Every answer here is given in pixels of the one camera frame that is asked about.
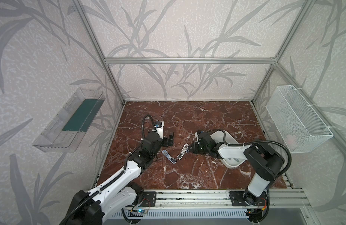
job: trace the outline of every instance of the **leaf pattern wallpaper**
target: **leaf pattern wallpaper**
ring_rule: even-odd
[[[106,100],[76,152],[33,147],[78,87]],[[0,225],[58,224],[93,185],[121,108],[70,1],[0,0]]]
[[[82,0],[105,57],[273,57],[303,1]],[[111,64],[127,100],[250,100],[269,65]]]
[[[346,1],[317,0],[279,61],[346,137]],[[265,106],[277,85],[274,72],[255,103],[269,137],[280,136]],[[329,140],[293,154],[288,174],[303,188],[321,224],[346,224],[346,159]]]

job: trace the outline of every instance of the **clear plastic tray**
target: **clear plastic tray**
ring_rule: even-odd
[[[44,152],[75,152],[104,100],[103,91],[78,88],[33,146]]]

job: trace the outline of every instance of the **red marble surface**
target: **red marble surface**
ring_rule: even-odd
[[[248,101],[161,101],[127,102],[98,184],[119,170],[129,151],[140,143],[142,117],[152,115],[164,121],[164,136],[174,132],[174,146],[162,148],[158,160],[134,180],[144,189],[245,189],[255,171],[249,162],[234,169],[206,155],[184,154],[172,164],[162,150],[177,158],[185,143],[191,144],[197,130],[219,128],[229,132],[239,143],[265,139]],[[151,127],[146,120],[146,134]],[[287,188],[283,179],[272,188]]]

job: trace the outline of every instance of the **white robotic arm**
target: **white robotic arm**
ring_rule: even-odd
[[[244,201],[248,205],[255,205],[261,198],[265,189],[269,189],[275,179],[280,176],[284,158],[265,142],[258,140],[247,144],[239,144],[228,132],[216,131],[209,135],[208,132],[197,131],[197,142],[189,147],[189,152],[194,154],[210,155],[218,158],[227,168],[235,168],[248,160],[256,173],[244,193]]]
[[[143,189],[131,181],[152,164],[161,147],[173,145],[174,135],[163,137],[164,122],[157,121],[153,124],[152,132],[144,137],[144,120],[148,116],[151,118],[146,115],[142,121],[142,142],[130,152],[124,166],[89,192],[79,191],[60,225],[101,225],[123,207],[142,202]]]
[[[102,225],[118,210],[128,205],[142,203],[143,189],[131,181],[140,176],[152,164],[162,146],[173,145],[173,135],[170,135],[169,138],[163,137],[164,122],[162,121],[155,122],[152,132],[144,137],[144,120],[147,116],[143,118],[142,122],[142,142],[127,157],[125,165],[89,192],[79,191],[73,197],[67,215],[60,225]],[[189,146],[189,152],[218,158],[228,168],[237,167],[248,160],[256,173],[244,191],[243,201],[248,205],[256,205],[263,191],[268,189],[274,180],[290,166],[289,155],[287,166],[281,171],[284,164],[283,157],[266,143],[277,144],[285,151],[288,150],[283,145],[272,141],[260,140],[238,144],[226,131],[211,131],[216,132],[209,135],[210,131],[198,131],[196,133],[197,142]]]

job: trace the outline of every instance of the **pink object in basket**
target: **pink object in basket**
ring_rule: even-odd
[[[297,142],[295,141],[297,139],[297,136],[288,134],[286,138],[284,138],[285,142],[287,143],[288,147],[290,149],[294,149],[298,146]]]

